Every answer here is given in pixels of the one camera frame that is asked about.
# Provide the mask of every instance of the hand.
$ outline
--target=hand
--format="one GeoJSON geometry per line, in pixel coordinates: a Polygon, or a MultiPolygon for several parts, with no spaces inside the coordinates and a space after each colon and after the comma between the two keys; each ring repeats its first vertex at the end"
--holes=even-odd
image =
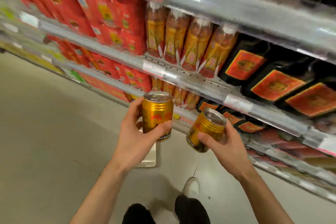
{"type": "Polygon", "coordinates": [[[126,172],[141,163],[159,137],[168,134],[172,126],[172,121],[169,120],[159,124],[149,133],[140,132],[142,121],[137,121],[142,116],[143,100],[144,98],[141,97],[129,106],[121,122],[119,141],[112,157],[112,162],[126,172]]]}
{"type": "Polygon", "coordinates": [[[208,134],[198,132],[198,139],[208,146],[216,155],[220,164],[238,181],[254,171],[253,164],[247,158],[245,146],[231,123],[227,121],[225,128],[225,145],[215,141],[208,134]]]}

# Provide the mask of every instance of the person's left hand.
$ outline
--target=person's left hand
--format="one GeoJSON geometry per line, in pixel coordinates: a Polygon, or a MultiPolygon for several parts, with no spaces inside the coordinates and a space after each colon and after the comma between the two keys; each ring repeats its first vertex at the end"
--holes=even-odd
{"type": "Polygon", "coordinates": [[[143,97],[138,98],[129,106],[121,122],[119,141],[112,157],[112,162],[126,172],[141,163],[159,137],[168,134],[172,126],[172,121],[169,120],[159,124],[149,133],[140,132],[142,121],[138,120],[142,116],[143,100],[143,97]]]}

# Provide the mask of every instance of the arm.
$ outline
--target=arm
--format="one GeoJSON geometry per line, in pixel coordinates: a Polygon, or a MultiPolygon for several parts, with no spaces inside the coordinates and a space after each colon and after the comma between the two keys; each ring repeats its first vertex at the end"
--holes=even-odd
{"type": "Polygon", "coordinates": [[[259,224],[293,224],[247,158],[245,146],[229,121],[226,125],[227,143],[225,145],[205,133],[199,132],[197,136],[201,142],[212,149],[220,164],[240,182],[259,224]]]}
{"type": "Polygon", "coordinates": [[[142,122],[141,104],[144,98],[134,101],[121,123],[119,141],[110,162],[86,196],[70,224],[108,223],[120,188],[129,171],[149,153],[157,139],[167,134],[172,122],[159,124],[147,134],[139,131],[142,122]]]}

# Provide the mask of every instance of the forearm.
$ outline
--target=forearm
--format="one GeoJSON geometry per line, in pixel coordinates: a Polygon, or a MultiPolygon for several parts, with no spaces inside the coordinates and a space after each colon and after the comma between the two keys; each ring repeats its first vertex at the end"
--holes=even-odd
{"type": "Polygon", "coordinates": [[[267,184],[252,167],[240,179],[259,224],[293,224],[267,184]]]}
{"type": "Polygon", "coordinates": [[[108,223],[126,173],[110,161],[70,224],[108,223]]]}

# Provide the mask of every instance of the silver can top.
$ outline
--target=silver can top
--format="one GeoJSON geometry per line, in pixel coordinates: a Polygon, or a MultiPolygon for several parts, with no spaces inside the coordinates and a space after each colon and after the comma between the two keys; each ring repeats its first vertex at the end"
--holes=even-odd
{"type": "Polygon", "coordinates": [[[203,110],[203,114],[213,124],[223,127],[226,125],[226,118],[214,109],[206,108],[203,110]]]}
{"type": "Polygon", "coordinates": [[[173,100],[173,97],[164,91],[151,91],[144,94],[144,98],[150,102],[165,103],[173,100]]]}

